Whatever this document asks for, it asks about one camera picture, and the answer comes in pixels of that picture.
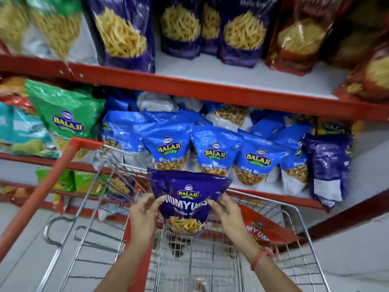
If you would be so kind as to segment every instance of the hand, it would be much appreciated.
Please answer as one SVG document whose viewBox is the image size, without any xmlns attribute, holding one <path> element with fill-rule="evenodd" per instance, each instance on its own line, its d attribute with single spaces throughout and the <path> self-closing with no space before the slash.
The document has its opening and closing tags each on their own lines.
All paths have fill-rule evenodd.
<svg viewBox="0 0 389 292">
<path fill-rule="evenodd" d="M 218 202 L 209 199 L 207 202 L 219 216 L 224 232 L 234 245 L 241 248 L 247 240 L 254 242 L 246 231 L 239 206 L 232 201 L 229 195 L 224 193 Z"/>
<path fill-rule="evenodd" d="M 166 195 L 155 199 L 152 193 L 147 193 L 129 209 L 131 223 L 131 243 L 147 248 L 155 230 L 155 220 L 158 207 L 166 200 Z"/>
</svg>

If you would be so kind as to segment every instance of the forearm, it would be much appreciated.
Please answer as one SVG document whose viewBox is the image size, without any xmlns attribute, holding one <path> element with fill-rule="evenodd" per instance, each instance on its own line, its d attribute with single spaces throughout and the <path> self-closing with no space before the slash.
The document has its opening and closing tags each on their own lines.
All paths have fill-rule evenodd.
<svg viewBox="0 0 389 292">
<path fill-rule="evenodd" d="M 144 243 L 130 242 L 95 292 L 127 292 L 147 247 Z"/>
<path fill-rule="evenodd" d="M 241 237 L 237 247 L 249 262 L 252 262 L 261 251 L 249 234 Z M 254 272 L 266 292 L 301 292 L 299 287 L 268 256 L 260 258 Z"/>
</svg>

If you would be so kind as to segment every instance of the red thread wristband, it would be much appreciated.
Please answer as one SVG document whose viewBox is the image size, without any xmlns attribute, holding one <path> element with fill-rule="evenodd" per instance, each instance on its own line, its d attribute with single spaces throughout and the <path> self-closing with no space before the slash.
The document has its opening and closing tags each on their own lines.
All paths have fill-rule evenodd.
<svg viewBox="0 0 389 292">
<path fill-rule="evenodd" d="M 254 257 L 254 259 L 252 260 L 252 262 L 251 262 L 251 264 L 250 264 L 250 267 L 251 267 L 251 270 L 252 270 L 252 271 L 254 271 L 255 266 L 257 265 L 258 261 L 259 261 L 262 257 L 264 257 L 264 256 L 266 256 L 266 255 L 267 255 L 267 253 L 266 253 L 265 251 L 261 250 L 261 251 L 258 253 L 258 255 Z"/>
</svg>

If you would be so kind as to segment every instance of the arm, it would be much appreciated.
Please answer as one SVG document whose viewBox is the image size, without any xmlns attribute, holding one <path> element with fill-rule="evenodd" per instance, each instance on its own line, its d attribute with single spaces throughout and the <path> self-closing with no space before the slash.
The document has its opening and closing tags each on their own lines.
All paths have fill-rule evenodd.
<svg viewBox="0 0 389 292">
<path fill-rule="evenodd" d="M 138 265 L 150 245 L 158 207 L 165 200 L 166 196 L 160 196 L 154 200 L 153 194 L 148 193 L 131 206 L 129 209 L 130 243 L 97 286 L 95 292 L 127 292 Z"/>
<path fill-rule="evenodd" d="M 217 203 L 207 200 L 208 204 L 220 217 L 224 232 L 235 246 L 244 254 L 249 262 L 264 252 L 246 231 L 239 206 L 224 193 Z M 301 292 L 299 287 L 267 256 L 262 256 L 254 268 L 266 292 Z"/>
</svg>

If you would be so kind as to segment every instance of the red cart handle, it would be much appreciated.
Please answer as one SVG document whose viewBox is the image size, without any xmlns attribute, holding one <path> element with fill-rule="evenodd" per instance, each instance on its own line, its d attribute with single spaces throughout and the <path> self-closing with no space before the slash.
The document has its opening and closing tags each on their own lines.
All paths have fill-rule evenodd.
<svg viewBox="0 0 389 292">
<path fill-rule="evenodd" d="M 7 226 L 0 237 L 0 263 L 11 249 L 17 238 L 20 236 L 24 228 L 30 222 L 32 216 L 39 209 L 47 195 L 50 193 L 53 186 L 61 177 L 63 170 L 73 160 L 75 154 L 81 149 L 89 149 L 94 151 L 103 146 L 102 142 L 91 139 L 77 138 L 71 139 L 69 146 L 64 151 L 63 155 L 54 163 L 51 171 L 46 178 L 36 187 L 35 191 L 27 199 L 24 205 L 17 212 L 11 223 Z"/>
</svg>

